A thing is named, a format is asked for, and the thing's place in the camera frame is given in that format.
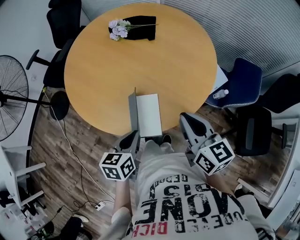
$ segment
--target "power strip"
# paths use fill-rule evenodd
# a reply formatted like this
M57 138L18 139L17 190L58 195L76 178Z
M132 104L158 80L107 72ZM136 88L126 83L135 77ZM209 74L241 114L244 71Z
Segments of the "power strip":
M99 202L96 206L95 209L97 211L100 211L101 209L103 209L105 207L105 202Z

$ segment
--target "fan stand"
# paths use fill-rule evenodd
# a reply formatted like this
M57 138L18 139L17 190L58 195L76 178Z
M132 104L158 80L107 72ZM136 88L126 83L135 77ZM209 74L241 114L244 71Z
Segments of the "fan stand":
M53 119L62 120L66 116L69 110L70 102L67 97L67 94L63 91L56 92L50 102L44 102L24 97L16 97L11 96L7 94L3 94L2 91L0 91L0 107L2 107L8 99L16 100L16 101L22 101L22 102L28 102L28 103L36 103L39 105L47 105L50 106L50 115Z

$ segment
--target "white box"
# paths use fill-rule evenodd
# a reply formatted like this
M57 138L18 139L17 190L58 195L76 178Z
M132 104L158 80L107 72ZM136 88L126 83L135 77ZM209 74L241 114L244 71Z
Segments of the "white box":
M125 181L135 170L131 153L105 152L99 163L106 179Z
M136 96L136 105L141 137L162 135L157 94Z
M212 145L199 149L193 162L210 176L225 168L234 157L235 154L229 142L227 139L222 139Z

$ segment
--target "white cube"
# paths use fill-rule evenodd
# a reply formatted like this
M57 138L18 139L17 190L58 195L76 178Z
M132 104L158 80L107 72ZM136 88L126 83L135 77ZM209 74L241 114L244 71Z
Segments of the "white cube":
M131 153L105 152L99 163L106 179L125 181L135 170Z
M212 145L199 149L193 162L210 176L225 168L234 157L235 154L229 142L227 139L222 139Z

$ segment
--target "black office chair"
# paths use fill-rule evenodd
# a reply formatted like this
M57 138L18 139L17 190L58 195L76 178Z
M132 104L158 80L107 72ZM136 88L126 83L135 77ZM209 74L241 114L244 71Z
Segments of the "black office chair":
M50 2L48 4L48 7L49 8L56 8L59 5L62 5L62 4L65 4L65 3L70 3L70 2L73 2L73 1L80 1L81 2L81 0L50 0Z
M47 13L47 20L57 48L62 49L68 39L75 39L84 28L84 26L80 27L80 13L80 0L60 1Z
M32 63L38 62L48 66L44 76L44 85L53 88L64 88L64 69L68 52L74 39L78 36L83 27L80 27L80 0L50 1L52 9L47 13L47 19L52 31L53 41L58 51L51 62L37 56L36 50L29 60L26 70L29 70Z
M269 110L281 113L300 103L299 89L299 75L286 74L281 76L264 95L260 96L255 104L238 108L237 116L226 109L235 126L222 136L237 132L236 154L258 156L268 153L272 132L282 137L281 148L286 147L287 125L283 124L282 129L272 127Z
M44 85L46 87L52 87L52 88L64 88L65 87L65 81L64 81L64 70L65 70L65 64L67 60L68 52L72 46L73 39L69 39L62 50L59 50L51 62L48 62L42 58L39 58L37 56L39 50L36 50L32 57L30 58L26 70L29 70L33 62L37 62L43 65L48 66L45 76L44 76Z

